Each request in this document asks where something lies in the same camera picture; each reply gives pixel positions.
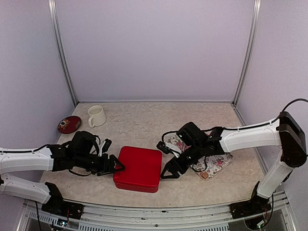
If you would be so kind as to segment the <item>red box lid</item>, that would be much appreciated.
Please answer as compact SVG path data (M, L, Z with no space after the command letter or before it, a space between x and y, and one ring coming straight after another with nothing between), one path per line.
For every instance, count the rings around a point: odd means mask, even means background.
M118 160L125 169L113 175L117 188L144 193L158 191L162 165L162 153L159 150L124 146Z

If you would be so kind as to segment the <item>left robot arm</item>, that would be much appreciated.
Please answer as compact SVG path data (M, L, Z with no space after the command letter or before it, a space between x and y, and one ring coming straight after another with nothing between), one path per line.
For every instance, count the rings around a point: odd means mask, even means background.
M101 141L99 136L78 131L72 140L63 144L46 144L36 149L0 150L0 193L48 204L57 214L67 210L57 186L38 183L13 176L22 171L64 171L81 168L88 175L104 176L125 170L115 155L108 155L111 140Z

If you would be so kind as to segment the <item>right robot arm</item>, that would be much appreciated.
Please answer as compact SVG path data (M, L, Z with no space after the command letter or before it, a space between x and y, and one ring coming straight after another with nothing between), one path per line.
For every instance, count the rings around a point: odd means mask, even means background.
M282 111L275 119L255 125L214 127L209 129L209 134L188 122L174 133L188 149L180 153L168 147L164 140L157 144L160 151L174 155L165 164L160 175L162 179L179 178L201 158L259 147L280 148L278 160L255 185L251 198L245 201L247 211L252 214L264 208L275 190L308 159L305 133L287 111Z

